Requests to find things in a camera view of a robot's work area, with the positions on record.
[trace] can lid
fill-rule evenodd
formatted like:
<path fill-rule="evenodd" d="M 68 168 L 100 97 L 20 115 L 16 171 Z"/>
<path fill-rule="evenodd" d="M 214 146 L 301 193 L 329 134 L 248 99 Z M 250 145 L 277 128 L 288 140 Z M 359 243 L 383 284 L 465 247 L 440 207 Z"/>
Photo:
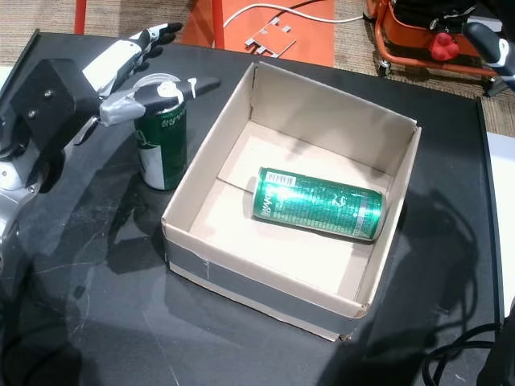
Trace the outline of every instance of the can lid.
<path fill-rule="evenodd" d="M 180 81 L 177 76 L 165 74 L 164 72 L 156 72 L 155 74 L 144 76 L 142 79 L 138 80 L 134 85 L 134 88 L 140 88 L 149 84 L 162 83 L 170 80 L 172 82 Z"/>
<path fill-rule="evenodd" d="M 172 81 L 172 82 L 176 83 L 176 82 L 179 82 L 180 79 L 177 76 L 175 76 L 175 75 L 166 74 L 164 72 L 156 72 L 155 74 L 150 74 L 150 75 L 144 76 L 142 79 L 138 80 L 134 84 L 133 88 L 140 88 L 140 87 L 143 87 L 143 86 L 148 86 L 149 84 L 161 84 L 163 82 L 169 82 L 169 81 Z M 162 111 L 158 111 L 156 114 L 168 113 L 168 112 L 170 112 L 172 110 L 177 109 L 181 105 L 183 105 L 183 104 L 179 103 L 178 105 L 175 105 L 175 106 L 170 107 L 168 109 L 164 109 Z"/>

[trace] wheel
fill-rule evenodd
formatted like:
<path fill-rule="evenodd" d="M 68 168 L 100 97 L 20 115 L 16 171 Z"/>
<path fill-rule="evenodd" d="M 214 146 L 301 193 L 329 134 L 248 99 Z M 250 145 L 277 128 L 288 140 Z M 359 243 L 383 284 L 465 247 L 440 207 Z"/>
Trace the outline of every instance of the wheel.
<path fill-rule="evenodd" d="M 390 68 L 390 63 L 387 62 L 386 60 L 382 60 L 379 63 L 379 67 L 377 68 L 377 74 L 381 78 L 385 78 L 389 75 L 389 68 Z"/>
<path fill-rule="evenodd" d="M 500 78 L 488 78 L 484 82 L 484 96 L 494 97 L 499 92 L 503 92 L 508 88 L 508 85 Z"/>
<path fill-rule="evenodd" d="M 363 11 L 363 20 L 365 20 L 366 22 L 369 22 L 369 23 L 376 22 L 376 18 L 373 18 L 372 16 L 370 16 L 369 12 L 367 12 L 367 10 Z"/>
<path fill-rule="evenodd" d="M 363 9 L 363 20 L 365 20 L 366 22 L 369 22 L 369 23 L 373 23 L 376 21 L 375 18 L 370 16 L 369 4 L 368 4 L 367 0 L 365 0 L 365 8 Z"/>

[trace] can label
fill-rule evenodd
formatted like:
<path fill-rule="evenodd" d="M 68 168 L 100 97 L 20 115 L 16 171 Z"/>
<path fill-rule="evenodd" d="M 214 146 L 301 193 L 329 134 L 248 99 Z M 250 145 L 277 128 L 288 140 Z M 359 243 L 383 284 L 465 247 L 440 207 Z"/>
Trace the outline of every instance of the can label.
<path fill-rule="evenodd" d="M 186 105 L 135 121 L 141 175 L 161 190 L 175 189 L 186 170 Z"/>
<path fill-rule="evenodd" d="M 373 240 L 383 211 L 382 193 L 261 168 L 253 215 L 281 224 Z"/>

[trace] open box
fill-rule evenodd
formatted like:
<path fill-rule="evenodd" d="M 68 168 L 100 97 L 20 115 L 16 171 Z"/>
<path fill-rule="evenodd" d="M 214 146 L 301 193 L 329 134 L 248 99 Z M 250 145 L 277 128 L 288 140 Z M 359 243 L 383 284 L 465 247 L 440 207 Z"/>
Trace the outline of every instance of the open box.
<path fill-rule="evenodd" d="M 388 109 L 292 72 L 252 64 L 167 210 L 172 271 L 334 340 L 366 315 L 402 209 L 420 129 Z M 366 244 L 252 218 L 261 166 L 381 191 L 386 217 Z"/>

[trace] black table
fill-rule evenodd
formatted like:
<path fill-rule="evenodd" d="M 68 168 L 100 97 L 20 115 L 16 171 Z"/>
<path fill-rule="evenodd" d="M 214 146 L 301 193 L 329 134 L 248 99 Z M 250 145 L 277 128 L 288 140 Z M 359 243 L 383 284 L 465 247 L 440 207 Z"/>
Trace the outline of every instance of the black table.
<path fill-rule="evenodd" d="M 112 39 L 40 34 L 38 60 L 84 67 Z M 218 76 L 188 106 L 188 159 L 256 56 L 171 45 L 151 72 Z M 267 60 L 384 105 L 423 127 L 373 318 L 330 343 L 167 271 L 160 216 L 170 192 L 138 176 L 131 125 L 99 128 L 20 217 L 2 274 L 2 372 L 21 385 L 421 384 L 420 361 L 464 329 L 499 320 L 495 212 L 476 101 L 285 60 Z M 474 384 L 485 353 L 442 385 Z"/>

